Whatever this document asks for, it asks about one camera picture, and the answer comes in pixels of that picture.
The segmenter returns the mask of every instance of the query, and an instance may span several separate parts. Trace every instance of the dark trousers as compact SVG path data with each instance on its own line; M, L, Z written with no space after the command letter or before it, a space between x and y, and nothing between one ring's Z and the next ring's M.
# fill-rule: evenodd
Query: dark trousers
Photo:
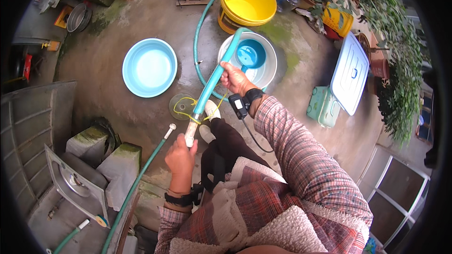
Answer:
M270 168L224 119L214 118L210 124L210 131L217 139L209 143L201 157L201 181L207 191L212 193L218 181L224 181L224 174L232 172L232 167L240 156ZM223 175L218 175L218 171L224 171ZM214 175L213 183L207 179L207 174Z

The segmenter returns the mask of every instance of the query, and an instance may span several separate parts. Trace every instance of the checkered sleeve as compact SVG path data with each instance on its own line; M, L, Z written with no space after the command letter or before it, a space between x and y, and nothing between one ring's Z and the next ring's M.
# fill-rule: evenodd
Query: checkered sleeve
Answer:
M282 175L297 196L359 217L370 226L372 213L357 185L275 97L260 105L254 127L273 147Z
M171 240L176 236L180 226L191 216L189 213L177 212L165 207L158 207L160 226L156 254L169 253Z

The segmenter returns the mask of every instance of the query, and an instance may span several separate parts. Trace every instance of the white box lid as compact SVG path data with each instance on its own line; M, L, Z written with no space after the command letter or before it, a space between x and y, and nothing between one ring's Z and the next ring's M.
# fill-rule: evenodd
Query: white box lid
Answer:
M336 69L331 79L331 93L341 107L352 116L366 84L369 60L355 35L344 38Z

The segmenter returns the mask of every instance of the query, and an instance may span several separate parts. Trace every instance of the plaid shirt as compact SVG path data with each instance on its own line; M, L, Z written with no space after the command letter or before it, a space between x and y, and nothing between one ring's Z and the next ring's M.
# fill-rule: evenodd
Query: plaid shirt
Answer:
M368 235L373 215L348 174L275 97L261 104L254 127L273 147L287 183L269 181L266 175L249 167L243 169L235 202L246 222L248 235L296 205L304 210L327 251L361 253L365 235L339 219L323 215L332 210L345 220L363 222ZM160 207L161 225L155 253L168 253L175 237L219 245L212 226L213 209L212 202L193 214Z

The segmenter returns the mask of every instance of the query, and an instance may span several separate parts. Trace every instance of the white sneaker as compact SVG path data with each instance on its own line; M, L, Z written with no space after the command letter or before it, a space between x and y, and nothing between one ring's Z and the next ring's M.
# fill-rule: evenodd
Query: white sneaker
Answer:
M201 135L201 138L207 142L207 144L211 143L212 140L217 139L210 131L210 127L206 125L199 126L199 134Z
M213 118L221 119L220 111L217 109L217 105L210 99L207 100L207 102L206 102L206 106L204 107L204 112L206 112L207 116L212 115L209 118L209 121L212 121Z

